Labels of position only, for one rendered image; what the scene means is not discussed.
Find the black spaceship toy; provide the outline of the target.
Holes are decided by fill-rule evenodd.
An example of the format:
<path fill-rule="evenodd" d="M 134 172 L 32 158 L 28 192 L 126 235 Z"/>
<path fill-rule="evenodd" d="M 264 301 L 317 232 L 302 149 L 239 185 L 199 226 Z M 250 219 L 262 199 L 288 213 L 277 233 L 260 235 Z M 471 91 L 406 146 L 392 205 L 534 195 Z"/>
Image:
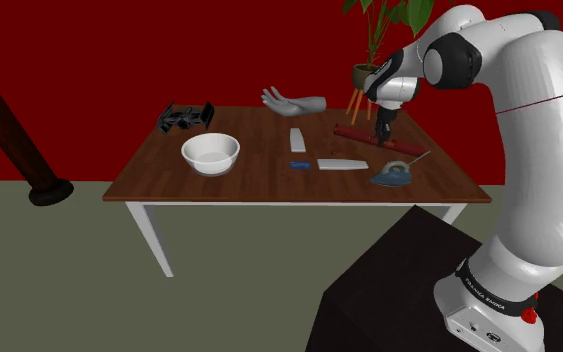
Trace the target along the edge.
<path fill-rule="evenodd" d="M 171 102 L 158 117 L 156 125 L 164 135 L 167 135 L 173 126 L 187 130 L 193 126 L 204 125 L 205 129 L 208 129 L 214 113 L 214 106 L 209 102 L 204 105 L 202 110 L 187 107 L 178 111 L 173 110 L 173 102 Z"/>

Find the wooden table with white legs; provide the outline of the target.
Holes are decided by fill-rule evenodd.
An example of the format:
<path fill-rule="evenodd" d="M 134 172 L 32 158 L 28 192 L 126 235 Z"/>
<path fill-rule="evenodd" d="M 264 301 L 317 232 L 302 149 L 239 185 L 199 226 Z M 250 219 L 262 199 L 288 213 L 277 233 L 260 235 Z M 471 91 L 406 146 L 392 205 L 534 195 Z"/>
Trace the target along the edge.
<path fill-rule="evenodd" d="M 336 124 L 349 121 L 340 109 L 283 118 L 264 107 L 220 106 L 210 127 L 235 137 L 241 151 L 225 175 L 197 174 L 181 154 L 196 129 L 167 135 L 152 131 L 103 195 L 106 202 L 123 202 L 167 277 L 173 270 L 163 248 L 154 209 L 161 205 L 220 206 L 432 206 L 453 223 L 470 203 L 488 203 L 490 197 L 406 113 L 393 125 L 395 138 L 430 151 L 413 163 L 412 182 L 401 188 L 370 183 L 370 178 L 403 154 L 381 149 L 333 133 Z M 306 151 L 293 153 L 290 129 L 302 132 Z M 320 170 L 318 159 L 352 159 L 368 163 L 364 170 Z M 311 164 L 295 170 L 292 161 Z"/>

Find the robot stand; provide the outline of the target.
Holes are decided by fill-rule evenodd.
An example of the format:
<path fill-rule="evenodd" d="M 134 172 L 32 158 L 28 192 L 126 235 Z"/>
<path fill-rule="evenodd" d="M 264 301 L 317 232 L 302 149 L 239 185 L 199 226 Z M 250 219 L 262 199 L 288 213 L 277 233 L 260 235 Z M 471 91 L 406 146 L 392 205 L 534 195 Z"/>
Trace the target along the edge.
<path fill-rule="evenodd" d="M 324 293 L 305 352 L 563 352 L 563 212 L 479 243 L 414 206 Z"/>

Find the short white flat bar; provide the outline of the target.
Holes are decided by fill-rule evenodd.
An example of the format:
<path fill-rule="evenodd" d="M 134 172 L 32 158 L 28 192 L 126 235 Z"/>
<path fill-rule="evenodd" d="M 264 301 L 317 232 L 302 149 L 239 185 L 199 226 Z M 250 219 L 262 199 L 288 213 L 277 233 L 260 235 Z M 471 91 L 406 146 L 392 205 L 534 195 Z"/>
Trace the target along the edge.
<path fill-rule="evenodd" d="M 304 138 L 299 128 L 290 129 L 289 141 L 293 153 L 304 153 L 306 151 Z"/>

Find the white bowl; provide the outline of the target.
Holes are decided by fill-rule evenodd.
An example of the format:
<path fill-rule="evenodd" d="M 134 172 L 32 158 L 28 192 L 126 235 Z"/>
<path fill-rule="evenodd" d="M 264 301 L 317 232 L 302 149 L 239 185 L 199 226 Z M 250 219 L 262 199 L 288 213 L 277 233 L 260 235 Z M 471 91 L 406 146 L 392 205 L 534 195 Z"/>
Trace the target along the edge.
<path fill-rule="evenodd" d="M 241 151 L 233 136 L 223 133 L 203 133 L 182 144 L 181 154 L 199 175 L 216 177 L 228 173 Z"/>

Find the long white flat bar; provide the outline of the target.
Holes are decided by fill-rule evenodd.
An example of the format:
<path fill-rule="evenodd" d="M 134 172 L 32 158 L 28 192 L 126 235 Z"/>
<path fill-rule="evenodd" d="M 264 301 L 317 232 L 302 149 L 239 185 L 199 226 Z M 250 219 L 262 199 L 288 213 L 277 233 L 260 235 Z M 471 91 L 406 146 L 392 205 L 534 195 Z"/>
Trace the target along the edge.
<path fill-rule="evenodd" d="M 320 170 L 336 171 L 364 170 L 369 168 L 366 161 L 352 159 L 318 159 L 317 165 Z"/>

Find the grey hand figure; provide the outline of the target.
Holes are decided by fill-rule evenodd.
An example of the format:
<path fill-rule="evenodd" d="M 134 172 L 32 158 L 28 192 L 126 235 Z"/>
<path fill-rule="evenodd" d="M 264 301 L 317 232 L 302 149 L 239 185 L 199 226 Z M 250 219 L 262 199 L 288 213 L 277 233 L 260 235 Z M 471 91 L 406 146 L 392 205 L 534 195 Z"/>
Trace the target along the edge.
<path fill-rule="evenodd" d="M 303 97 L 289 99 L 282 96 L 274 87 L 263 90 L 262 102 L 270 110 L 284 117 L 295 117 L 300 115 L 324 112 L 327 108 L 325 97 Z"/>

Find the dark floor lamp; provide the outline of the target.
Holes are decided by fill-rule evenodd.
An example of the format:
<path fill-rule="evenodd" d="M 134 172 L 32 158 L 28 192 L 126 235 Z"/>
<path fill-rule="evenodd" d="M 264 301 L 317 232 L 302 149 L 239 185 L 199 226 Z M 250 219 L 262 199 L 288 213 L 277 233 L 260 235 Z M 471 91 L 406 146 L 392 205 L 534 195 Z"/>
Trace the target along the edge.
<path fill-rule="evenodd" d="M 54 205 L 73 193 L 73 184 L 56 176 L 1 94 L 0 149 L 31 187 L 34 206 Z"/>

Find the potted plant on wooden stand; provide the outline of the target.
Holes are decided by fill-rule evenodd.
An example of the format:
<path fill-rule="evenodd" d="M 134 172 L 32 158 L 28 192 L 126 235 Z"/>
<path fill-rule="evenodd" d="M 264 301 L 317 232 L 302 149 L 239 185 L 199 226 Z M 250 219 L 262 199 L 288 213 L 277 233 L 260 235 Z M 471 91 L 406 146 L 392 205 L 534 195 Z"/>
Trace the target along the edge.
<path fill-rule="evenodd" d="M 426 26 L 431 16 L 435 0 L 393 0 L 394 4 L 388 4 L 388 0 L 344 0 L 343 14 L 347 14 L 353 7 L 359 6 L 362 13 L 367 16 L 368 40 L 367 40 L 367 62 L 358 64 L 353 68 L 353 85 L 355 86 L 352 97 L 346 109 L 349 114 L 351 109 L 353 117 L 351 123 L 356 121 L 362 98 L 366 90 L 360 77 L 366 77 L 377 69 L 375 60 L 378 58 L 378 50 L 383 43 L 383 38 L 391 25 L 402 23 L 413 32 L 413 37 Z"/>

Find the red rolling pin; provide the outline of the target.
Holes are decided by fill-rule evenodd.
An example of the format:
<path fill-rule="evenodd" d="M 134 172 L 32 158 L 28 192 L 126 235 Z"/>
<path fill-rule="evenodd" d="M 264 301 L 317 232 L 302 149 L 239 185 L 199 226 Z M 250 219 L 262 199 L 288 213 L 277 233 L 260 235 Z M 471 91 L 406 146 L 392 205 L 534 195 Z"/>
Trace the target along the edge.
<path fill-rule="evenodd" d="M 335 135 L 345 137 L 351 140 L 363 142 L 365 144 L 374 145 L 377 147 L 397 151 L 408 155 L 421 156 L 426 152 L 426 149 L 422 146 L 405 143 L 395 139 L 380 143 L 377 137 L 372 136 L 365 131 L 361 131 L 348 126 L 342 126 L 339 124 L 335 125 L 333 129 L 333 133 Z"/>

